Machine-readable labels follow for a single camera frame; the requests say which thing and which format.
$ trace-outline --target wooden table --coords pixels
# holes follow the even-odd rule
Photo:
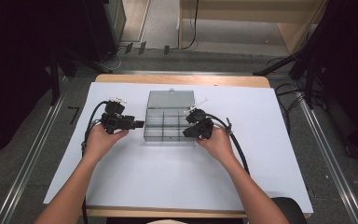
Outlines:
[[[180,0],[180,49],[183,47],[183,19],[194,19],[196,1]],[[278,23],[287,50],[292,54],[306,39],[312,24],[324,14],[326,3],[327,0],[201,0],[197,19]]]
[[[176,76],[176,75],[112,75],[97,76],[96,82],[186,84],[210,86],[242,86],[270,88],[265,77]],[[115,209],[88,207],[91,217],[246,217],[243,212],[200,212],[172,209]]]

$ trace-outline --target person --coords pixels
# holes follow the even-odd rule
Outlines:
[[[95,125],[89,132],[86,151],[80,163],[35,223],[77,223],[95,166],[128,133],[120,131],[108,134],[102,125]],[[280,208],[244,171],[234,155],[226,130],[214,127],[210,139],[200,138],[196,141],[227,170],[250,223],[289,223]]]

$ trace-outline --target white board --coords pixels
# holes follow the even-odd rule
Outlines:
[[[251,177],[261,189],[269,197],[293,198],[303,213],[313,213],[274,90],[193,85],[92,83],[44,203],[51,201],[80,161],[80,144],[98,103],[108,96],[125,99],[123,115],[145,120],[149,92],[170,88],[194,91],[196,102],[208,97],[200,108],[230,119]],[[205,149],[195,142],[146,143],[143,134],[143,129],[131,130],[99,162],[87,192],[88,205],[243,211],[226,170]]]

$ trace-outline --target person's left hand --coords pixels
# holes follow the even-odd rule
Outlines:
[[[128,133],[128,130],[122,130],[117,133],[109,134],[104,130],[103,125],[95,125],[89,131],[86,151],[83,158],[90,159],[95,162],[100,161],[109,149]]]

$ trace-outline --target hand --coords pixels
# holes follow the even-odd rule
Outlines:
[[[117,133],[109,134],[104,130],[103,125],[95,125],[89,131],[86,152],[83,158],[91,159],[95,162],[100,161],[109,149],[128,133],[128,130],[123,130]]]
[[[222,128],[213,127],[210,139],[201,138],[197,139],[196,142],[223,165],[236,160],[228,133]]]

